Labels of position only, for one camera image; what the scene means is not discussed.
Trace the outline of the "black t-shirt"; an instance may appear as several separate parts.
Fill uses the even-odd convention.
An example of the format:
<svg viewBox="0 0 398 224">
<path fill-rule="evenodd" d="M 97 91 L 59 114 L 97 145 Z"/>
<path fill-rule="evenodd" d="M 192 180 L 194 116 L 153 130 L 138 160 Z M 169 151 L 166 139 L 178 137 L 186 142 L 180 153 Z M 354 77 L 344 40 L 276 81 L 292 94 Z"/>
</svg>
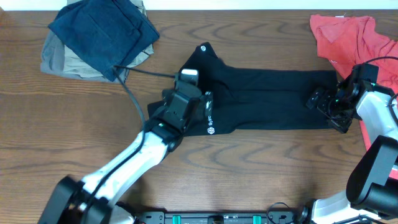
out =
<svg viewBox="0 0 398 224">
<path fill-rule="evenodd" d="M 211 115 L 197 111 L 186 136 L 229 134 L 237 129 L 327 129 L 325 115 L 309 109 L 317 88 L 336 90 L 333 70 L 295 71 L 234 68 L 210 43 L 197 46 L 184 68 L 198 70 L 198 88 L 213 94 Z"/>
</svg>

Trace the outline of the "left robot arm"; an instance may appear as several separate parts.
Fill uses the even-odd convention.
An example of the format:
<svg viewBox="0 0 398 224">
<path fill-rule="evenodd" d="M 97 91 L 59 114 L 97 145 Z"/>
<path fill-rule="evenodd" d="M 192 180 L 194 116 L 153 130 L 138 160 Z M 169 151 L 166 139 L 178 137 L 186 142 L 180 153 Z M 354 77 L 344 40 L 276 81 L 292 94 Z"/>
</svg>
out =
<svg viewBox="0 0 398 224">
<path fill-rule="evenodd" d="M 53 190 L 39 223 L 109 223 L 121 196 L 182 142 L 190 122 L 209 116 L 213 93 L 164 90 L 145 128 L 113 160 L 80 181 L 64 177 Z"/>
</svg>

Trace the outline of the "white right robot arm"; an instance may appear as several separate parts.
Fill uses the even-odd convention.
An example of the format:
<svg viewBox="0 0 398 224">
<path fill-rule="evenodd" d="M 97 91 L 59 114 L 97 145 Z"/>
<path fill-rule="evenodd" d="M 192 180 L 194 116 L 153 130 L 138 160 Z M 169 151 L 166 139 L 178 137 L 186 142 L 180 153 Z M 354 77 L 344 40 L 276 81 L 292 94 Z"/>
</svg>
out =
<svg viewBox="0 0 398 224">
<path fill-rule="evenodd" d="M 352 171 L 346 189 L 304 206 L 297 223 L 381 223 L 397 218 L 396 95 L 390 88 L 361 81 L 356 113 L 362 119 L 370 148 Z"/>
</svg>

